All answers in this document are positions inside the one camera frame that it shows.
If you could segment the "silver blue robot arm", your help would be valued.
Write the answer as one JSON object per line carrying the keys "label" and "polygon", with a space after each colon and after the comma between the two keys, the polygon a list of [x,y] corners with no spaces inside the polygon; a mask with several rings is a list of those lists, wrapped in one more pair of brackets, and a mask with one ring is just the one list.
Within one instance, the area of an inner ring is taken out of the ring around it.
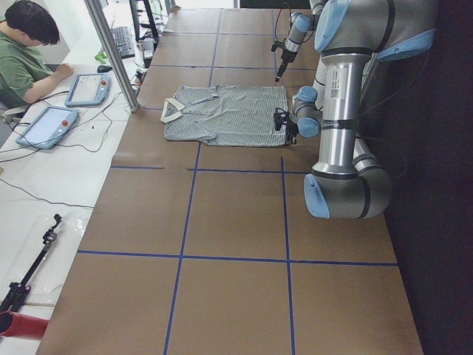
{"label": "silver blue robot arm", "polygon": [[279,82],[283,76],[289,63],[293,63],[300,46],[306,42],[308,32],[315,33],[318,26],[321,12],[324,9],[327,1],[310,1],[311,16],[306,16],[302,13],[295,12],[290,14],[290,29],[287,37],[280,41],[277,38],[276,28],[274,26],[274,40],[270,51],[276,52],[277,49],[282,50],[281,64],[276,72],[275,82]]}
{"label": "silver blue robot arm", "polygon": [[433,43],[436,1],[312,1],[311,16],[294,13],[289,36],[273,44],[291,63],[309,31],[319,66],[313,86],[299,89],[290,112],[275,113],[286,141],[319,136],[319,159],[304,178],[307,209],[318,218],[370,218],[392,196],[389,175],[358,135],[365,65],[427,52]]}

